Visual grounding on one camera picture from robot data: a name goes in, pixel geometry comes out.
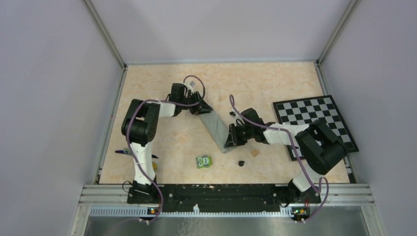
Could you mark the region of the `grey-green cloth napkin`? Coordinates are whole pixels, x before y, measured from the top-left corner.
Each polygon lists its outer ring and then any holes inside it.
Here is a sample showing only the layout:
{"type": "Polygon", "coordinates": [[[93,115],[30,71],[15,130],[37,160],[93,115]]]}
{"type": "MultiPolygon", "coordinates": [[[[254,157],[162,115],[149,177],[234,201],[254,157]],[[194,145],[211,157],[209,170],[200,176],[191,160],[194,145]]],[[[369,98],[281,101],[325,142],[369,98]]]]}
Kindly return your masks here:
{"type": "Polygon", "coordinates": [[[221,119],[216,111],[211,111],[206,114],[198,115],[198,118],[210,134],[211,138],[217,145],[221,153],[229,153],[236,147],[226,147],[226,141],[229,135],[229,127],[221,119]]]}

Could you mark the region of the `blue pen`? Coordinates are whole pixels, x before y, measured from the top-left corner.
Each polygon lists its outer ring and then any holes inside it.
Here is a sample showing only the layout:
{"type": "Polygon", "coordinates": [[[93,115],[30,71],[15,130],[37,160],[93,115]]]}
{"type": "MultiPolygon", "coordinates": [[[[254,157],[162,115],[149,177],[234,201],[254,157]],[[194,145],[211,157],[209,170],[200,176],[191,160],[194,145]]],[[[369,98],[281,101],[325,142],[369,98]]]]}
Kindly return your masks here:
{"type": "MultiPolygon", "coordinates": [[[[128,148],[115,150],[115,153],[125,154],[125,155],[132,155],[131,151],[128,148]]],[[[151,155],[151,157],[154,158],[154,159],[158,159],[158,157],[156,155],[153,155],[153,154],[151,155]]]]}

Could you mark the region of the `red yellow ball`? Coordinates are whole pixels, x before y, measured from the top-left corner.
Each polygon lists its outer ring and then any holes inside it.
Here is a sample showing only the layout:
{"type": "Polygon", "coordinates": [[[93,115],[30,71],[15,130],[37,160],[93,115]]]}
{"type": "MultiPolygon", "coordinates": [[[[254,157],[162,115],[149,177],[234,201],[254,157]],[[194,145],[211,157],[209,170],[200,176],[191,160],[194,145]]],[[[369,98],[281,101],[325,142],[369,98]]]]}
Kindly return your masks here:
{"type": "Polygon", "coordinates": [[[153,167],[153,169],[156,171],[157,169],[158,169],[158,165],[156,164],[156,163],[152,163],[152,167],[153,167]]]}

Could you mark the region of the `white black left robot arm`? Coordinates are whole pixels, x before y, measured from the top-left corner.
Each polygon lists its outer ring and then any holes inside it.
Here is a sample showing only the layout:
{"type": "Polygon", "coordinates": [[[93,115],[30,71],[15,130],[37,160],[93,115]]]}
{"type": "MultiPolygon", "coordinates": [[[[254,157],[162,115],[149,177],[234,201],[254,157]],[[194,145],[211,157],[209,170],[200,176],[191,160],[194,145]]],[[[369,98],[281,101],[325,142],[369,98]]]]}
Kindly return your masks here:
{"type": "Polygon", "coordinates": [[[204,101],[204,96],[194,90],[195,83],[174,83],[167,99],[143,101],[133,99],[121,125],[129,150],[135,163],[135,176],[132,189],[139,193],[145,203],[157,199],[156,173],[152,165],[152,141],[156,135],[160,118],[176,117],[183,110],[193,115],[207,114],[213,111],[204,101]]]}

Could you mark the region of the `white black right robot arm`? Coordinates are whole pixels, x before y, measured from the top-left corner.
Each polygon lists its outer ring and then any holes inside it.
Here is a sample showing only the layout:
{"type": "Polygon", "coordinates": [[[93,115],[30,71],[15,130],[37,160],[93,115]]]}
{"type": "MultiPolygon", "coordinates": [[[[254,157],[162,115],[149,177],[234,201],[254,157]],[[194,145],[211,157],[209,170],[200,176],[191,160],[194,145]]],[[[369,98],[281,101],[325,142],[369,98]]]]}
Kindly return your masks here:
{"type": "Polygon", "coordinates": [[[242,113],[231,111],[230,116],[235,121],[229,125],[227,148],[243,146],[253,139],[258,143],[286,145],[301,151],[306,164],[299,162],[301,172],[288,184],[289,198],[295,203],[306,199],[308,190],[319,190],[314,184],[319,183],[348,153],[342,139],[323,119],[302,125],[264,123],[252,108],[242,113]]]}

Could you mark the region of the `small tan wooden block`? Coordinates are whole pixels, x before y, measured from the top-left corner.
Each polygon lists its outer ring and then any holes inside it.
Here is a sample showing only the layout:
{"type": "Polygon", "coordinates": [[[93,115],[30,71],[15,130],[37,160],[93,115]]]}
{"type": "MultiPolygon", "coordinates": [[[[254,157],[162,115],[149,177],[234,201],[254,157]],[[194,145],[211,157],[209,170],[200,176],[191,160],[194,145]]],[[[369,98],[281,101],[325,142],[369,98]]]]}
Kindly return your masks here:
{"type": "Polygon", "coordinates": [[[256,156],[259,155],[259,151],[257,149],[253,149],[253,150],[251,150],[250,154],[251,154],[252,157],[256,157],[256,156]]]}

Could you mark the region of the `green owl toy block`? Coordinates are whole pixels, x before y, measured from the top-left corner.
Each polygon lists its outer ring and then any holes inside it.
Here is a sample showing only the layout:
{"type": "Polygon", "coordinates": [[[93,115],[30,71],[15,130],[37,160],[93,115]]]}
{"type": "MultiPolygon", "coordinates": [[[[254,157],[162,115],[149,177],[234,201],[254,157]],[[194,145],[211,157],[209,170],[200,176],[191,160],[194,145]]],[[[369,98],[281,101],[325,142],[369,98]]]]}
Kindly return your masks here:
{"type": "Polygon", "coordinates": [[[198,169],[209,168],[210,166],[212,166],[212,164],[213,164],[212,157],[209,155],[196,157],[196,167],[198,169]]]}

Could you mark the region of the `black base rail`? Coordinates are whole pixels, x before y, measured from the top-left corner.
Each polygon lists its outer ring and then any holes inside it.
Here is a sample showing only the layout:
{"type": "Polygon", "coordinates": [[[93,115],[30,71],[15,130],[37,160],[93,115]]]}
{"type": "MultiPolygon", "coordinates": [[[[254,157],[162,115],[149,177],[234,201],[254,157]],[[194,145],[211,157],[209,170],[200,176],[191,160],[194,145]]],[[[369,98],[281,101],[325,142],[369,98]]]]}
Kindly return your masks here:
{"type": "Polygon", "coordinates": [[[143,189],[130,187],[127,203],[155,204],[163,213],[276,212],[290,204],[318,204],[314,190],[300,192],[284,184],[165,184],[143,189]]]}

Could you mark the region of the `aluminium frame rail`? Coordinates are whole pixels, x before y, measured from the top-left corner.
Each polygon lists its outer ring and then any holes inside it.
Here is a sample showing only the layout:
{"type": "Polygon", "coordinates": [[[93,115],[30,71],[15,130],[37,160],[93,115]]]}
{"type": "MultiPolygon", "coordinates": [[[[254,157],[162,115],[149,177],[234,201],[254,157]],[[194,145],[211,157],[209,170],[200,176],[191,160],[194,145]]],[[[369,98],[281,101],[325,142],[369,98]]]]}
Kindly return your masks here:
{"type": "MultiPolygon", "coordinates": [[[[319,195],[324,200],[324,207],[361,207],[374,204],[370,187],[367,184],[330,184],[323,186],[319,195]]],[[[78,205],[90,216],[118,216],[153,218],[157,214],[155,204],[127,203],[127,188],[121,184],[99,184],[84,186],[78,205]]],[[[318,204],[307,204],[306,207],[317,207],[318,204]]],[[[191,212],[160,213],[160,217],[293,217],[303,206],[290,204],[276,212],[253,213],[203,213],[199,209],[191,212]]]]}

